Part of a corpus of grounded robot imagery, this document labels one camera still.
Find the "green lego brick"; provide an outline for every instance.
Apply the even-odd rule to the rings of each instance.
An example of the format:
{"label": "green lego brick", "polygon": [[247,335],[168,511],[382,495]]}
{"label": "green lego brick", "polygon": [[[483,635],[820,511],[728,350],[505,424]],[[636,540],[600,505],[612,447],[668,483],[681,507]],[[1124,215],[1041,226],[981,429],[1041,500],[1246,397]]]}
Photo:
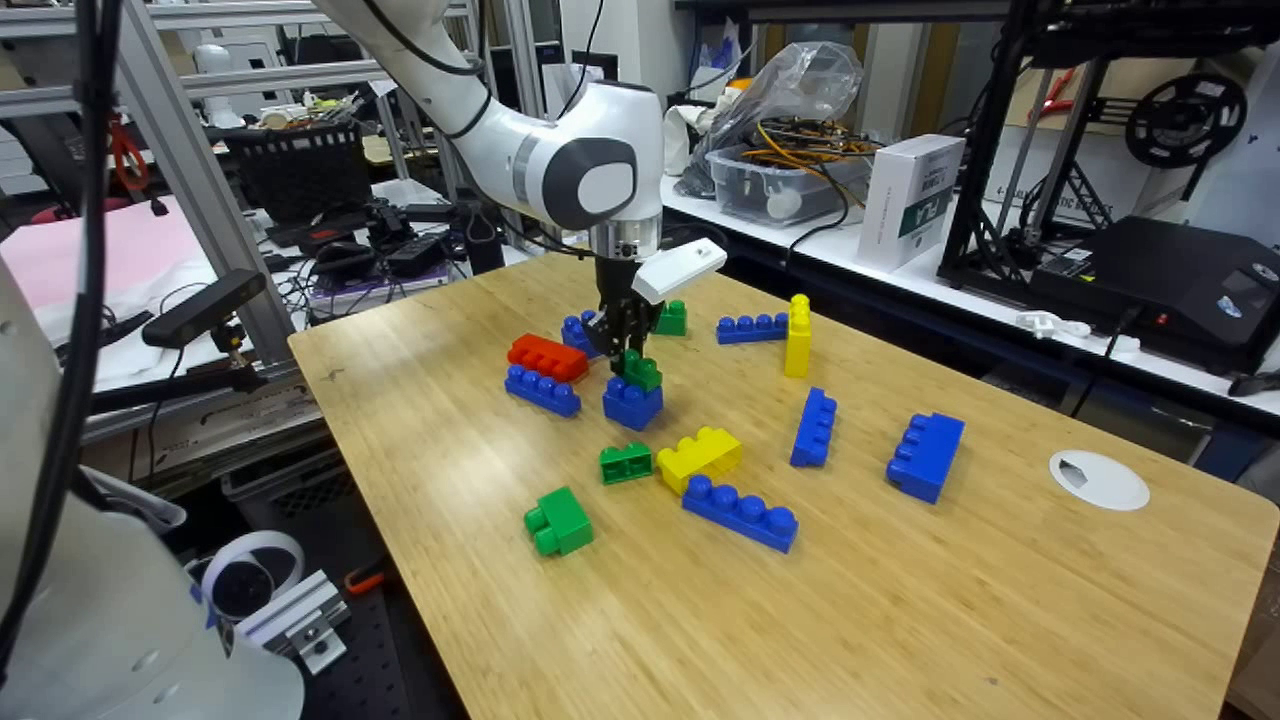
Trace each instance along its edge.
{"label": "green lego brick", "polygon": [[625,353],[625,382],[653,391],[665,385],[665,372],[654,368],[654,362]]}
{"label": "green lego brick", "polygon": [[636,480],[636,475],[653,475],[653,447],[649,446],[612,446],[600,447],[600,480],[602,483],[618,483],[618,480]]}
{"label": "green lego brick", "polygon": [[682,299],[665,305],[665,314],[654,318],[653,335],[687,335],[687,307],[682,307]]}
{"label": "green lego brick", "polygon": [[585,549],[592,532],[592,516],[585,505],[571,495],[571,487],[556,487],[525,511],[525,532],[532,535],[532,549],[540,557],[562,557]]}

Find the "white disc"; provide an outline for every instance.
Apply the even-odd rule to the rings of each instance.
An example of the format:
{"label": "white disc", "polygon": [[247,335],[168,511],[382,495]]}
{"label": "white disc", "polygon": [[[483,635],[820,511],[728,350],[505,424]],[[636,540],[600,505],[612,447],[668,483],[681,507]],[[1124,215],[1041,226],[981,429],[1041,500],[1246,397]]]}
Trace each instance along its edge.
{"label": "white disc", "polygon": [[1102,511],[1140,511],[1152,500],[1152,487],[1110,458],[1095,453],[1054,453],[1049,475],[1075,500]]}

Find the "floor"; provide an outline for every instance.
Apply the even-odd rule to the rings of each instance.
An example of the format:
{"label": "floor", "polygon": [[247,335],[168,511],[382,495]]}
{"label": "floor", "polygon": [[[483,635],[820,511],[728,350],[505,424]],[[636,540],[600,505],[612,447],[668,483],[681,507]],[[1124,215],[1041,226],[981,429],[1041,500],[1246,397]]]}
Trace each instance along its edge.
{"label": "floor", "polygon": [[[382,546],[346,475],[326,475],[322,483],[292,487],[250,507],[234,507],[214,483],[206,483],[191,494],[185,507],[191,511],[191,526],[172,535],[180,557],[210,554],[218,540],[226,540],[226,529],[280,529],[301,540],[309,568],[322,568],[333,586],[343,586],[351,568],[382,562]],[[388,573],[380,591],[346,602],[339,635],[346,655],[309,685],[309,720],[464,717],[394,573]]]}

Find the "yellow lego brick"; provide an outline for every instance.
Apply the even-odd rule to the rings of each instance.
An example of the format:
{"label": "yellow lego brick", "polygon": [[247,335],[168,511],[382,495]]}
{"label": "yellow lego brick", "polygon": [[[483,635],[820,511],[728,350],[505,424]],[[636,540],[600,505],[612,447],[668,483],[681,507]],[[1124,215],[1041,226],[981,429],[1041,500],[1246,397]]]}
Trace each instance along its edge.
{"label": "yellow lego brick", "polygon": [[682,495],[687,475],[696,471],[735,471],[740,447],[742,446],[724,429],[699,429],[681,446],[654,453],[654,480]]}
{"label": "yellow lego brick", "polygon": [[789,307],[789,335],[806,335],[806,298],[802,294],[796,294],[793,298],[793,307]]}
{"label": "yellow lego brick", "polygon": [[789,307],[789,344],[782,344],[782,378],[806,382],[806,358],[811,358],[811,314],[806,298],[793,298]]}
{"label": "yellow lego brick", "polygon": [[782,378],[806,382],[806,335],[802,342],[789,342]]}

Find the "lego brick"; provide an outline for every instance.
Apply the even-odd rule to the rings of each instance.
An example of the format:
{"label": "lego brick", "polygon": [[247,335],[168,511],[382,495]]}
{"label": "lego brick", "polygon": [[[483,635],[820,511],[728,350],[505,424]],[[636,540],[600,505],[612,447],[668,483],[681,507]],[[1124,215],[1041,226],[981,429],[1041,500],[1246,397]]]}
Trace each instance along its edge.
{"label": "lego brick", "polygon": [[636,475],[653,475],[653,447],[649,446],[612,446],[600,447],[600,480],[602,483],[618,483],[618,480],[636,480]]}
{"label": "lego brick", "polygon": [[961,438],[963,438],[963,419],[956,416],[911,416],[911,424],[903,429],[883,475],[893,487],[937,505],[947,475],[953,475],[953,459],[961,453]]}
{"label": "lego brick", "polygon": [[735,471],[740,442],[724,429],[699,429],[671,447],[654,453],[654,480],[682,495],[687,475],[699,471]]}
{"label": "lego brick", "polygon": [[602,416],[642,434],[665,413],[665,387],[636,387],[625,378],[612,378],[602,387]]}
{"label": "lego brick", "polygon": [[665,314],[654,318],[653,335],[687,335],[687,307],[682,307],[682,299],[665,305]]}
{"label": "lego brick", "polygon": [[592,535],[594,535],[592,516],[571,495],[571,487],[556,487],[556,494],[540,495],[525,511],[525,532],[540,557],[575,554],[575,549],[592,546]]}
{"label": "lego brick", "polygon": [[532,372],[532,368],[521,368],[521,364],[509,368],[505,387],[509,387],[510,397],[536,403],[536,409],[556,413],[556,416],[575,416],[575,413],[585,409],[585,400],[581,400],[566,385],[561,385],[561,382],[550,382],[550,378],[540,378],[540,372]]}
{"label": "lego brick", "polygon": [[625,353],[625,372],[618,372],[629,385],[636,387],[661,387],[665,385],[665,372],[654,368],[654,362],[639,358],[639,353]]}
{"label": "lego brick", "polygon": [[806,298],[796,294],[789,305],[789,335],[806,335],[811,331],[811,314],[806,314]]}
{"label": "lego brick", "polygon": [[833,453],[833,429],[835,429],[835,400],[811,387],[800,409],[793,470],[822,470]]}
{"label": "lego brick", "polygon": [[587,358],[543,342],[543,335],[514,335],[514,344],[509,350],[509,364],[532,368],[540,378],[550,378],[561,385],[571,385],[587,372]]}
{"label": "lego brick", "polygon": [[594,314],[562,318],[561,342],[562,342],[566,350],[585,353],[585,358],[594,358],[594,344],[592,344],[592,331],[587,331],[592,320],[594,320]]}
{"label": "lego brick", "polygon": [[720,344],[771,344],[789,335],[789,318],[720,318],[717,342]]}
{"label": "lego brick", "polygon": [[740,495],[733,483],[713,483],[706,475],[691,475],[681,505],[691,516],[705,516],[775,554],[793,554],[800,532],[796,511],[765,505],[760,495]]}
{"label": "lego brick", "polygon": [[793,307],[789,307],[782,378],[802,382],[806,362],[811,362],[811,314],[806,314],[806,298],[800,294],[793,298]]}

